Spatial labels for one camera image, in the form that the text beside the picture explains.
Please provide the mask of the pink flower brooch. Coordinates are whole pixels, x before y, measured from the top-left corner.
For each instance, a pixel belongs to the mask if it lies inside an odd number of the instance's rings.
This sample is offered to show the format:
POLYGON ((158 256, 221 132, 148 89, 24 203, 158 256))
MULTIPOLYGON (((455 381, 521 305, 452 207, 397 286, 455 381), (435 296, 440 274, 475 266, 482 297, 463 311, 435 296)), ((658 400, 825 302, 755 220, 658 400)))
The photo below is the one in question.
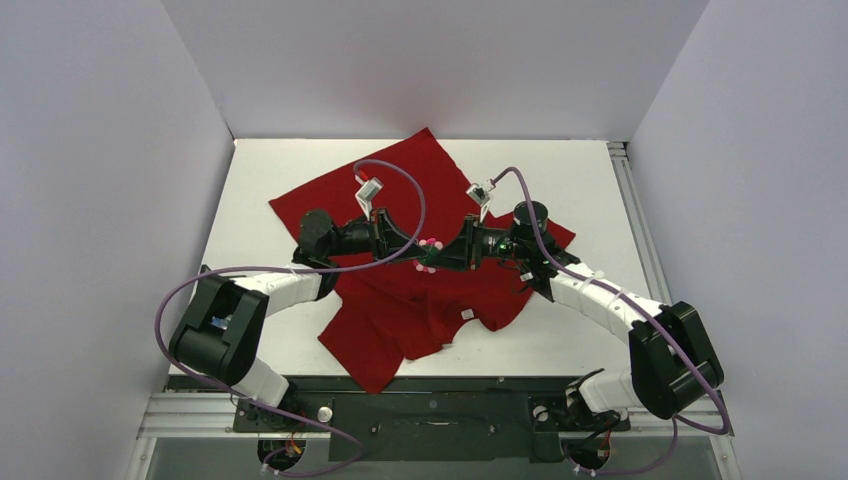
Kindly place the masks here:
POLYGON ((418 272, 435 273, 437 269, 431 265, 431 262, 443 249, 443 243, 435 237, 431 237, 419 240, 418 246, 424 252, 424 256, 413 261, 415 269, 418 272))

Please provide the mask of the red t-shirt garment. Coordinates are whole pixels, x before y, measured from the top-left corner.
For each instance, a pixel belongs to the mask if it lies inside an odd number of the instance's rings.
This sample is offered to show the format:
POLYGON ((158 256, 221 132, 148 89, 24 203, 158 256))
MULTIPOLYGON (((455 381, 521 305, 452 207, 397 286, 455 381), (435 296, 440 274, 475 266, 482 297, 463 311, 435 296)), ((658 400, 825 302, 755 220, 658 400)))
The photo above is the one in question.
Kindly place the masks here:
MULTIPOLYGON (((459 233, 464 217, 478 212, 465 191, 470 182, 429 129, 376 151, 366 158, 399 166, 420 184, 427 211, 421 235, 447 244, 459 233)), ((391 218, 412 234, 420 215, 418 195, 397 172, 365 166, 384 188, 375 199, 391 218)), ((352 164, 330 171, 269 201, 286 229, 299 238, 302 216, 327 211, 340 225, 360 216, 354 200, 358 184, 352 164)), ((342 306, 318 336, 321 344, 368 393, 381 392, 403 360, 417 360, 452 343, 468 321, 462 310, 490 331, 509 325, 534 293, 519 280, 514 264, 486 259, 477 271, 418 272, 413 262, 381 265, 343 273, 335 285, 342 306)))

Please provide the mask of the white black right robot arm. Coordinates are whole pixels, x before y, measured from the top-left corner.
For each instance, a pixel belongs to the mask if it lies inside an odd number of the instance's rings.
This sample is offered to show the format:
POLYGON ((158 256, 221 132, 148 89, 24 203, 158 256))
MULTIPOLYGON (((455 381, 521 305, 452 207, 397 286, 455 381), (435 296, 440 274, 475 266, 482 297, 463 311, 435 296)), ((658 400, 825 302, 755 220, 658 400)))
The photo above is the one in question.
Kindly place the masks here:
POLYGON ((429 247, 424 263, 464 271, 486 259, 513 263, 536 293, 581 313, 628 348, 628 367, 603 369, 568 387, 564 413, 572 424, 588 427, 603 413, 630 408, 671 419, 723 383, 723 368, 693 306, 663 304, 603 278, 558 245, 542 203, 519 203, 506 228, 467 216, 457 238, 429 247))

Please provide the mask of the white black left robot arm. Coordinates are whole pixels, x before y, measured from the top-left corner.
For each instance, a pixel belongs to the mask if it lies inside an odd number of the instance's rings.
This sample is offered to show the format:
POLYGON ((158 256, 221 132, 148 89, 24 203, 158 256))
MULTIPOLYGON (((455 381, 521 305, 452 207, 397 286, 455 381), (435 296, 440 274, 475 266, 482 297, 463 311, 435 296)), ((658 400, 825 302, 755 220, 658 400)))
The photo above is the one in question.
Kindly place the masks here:
POLYGON ((288 393, 290 383, 257 356, 265 320, 327 296, 344 270, 334 258, 361 253, 389 263, 422 257, 427 251, 424 242, 402 232, 384 208, 342 227, 328 212, 311 210, 301 218, 292 264, 253 276, 208 273, 197 282, 171 335, 170 356, 235 394, 260 402, 259 416, 272 429, 291 427, 299 405, 288 393))

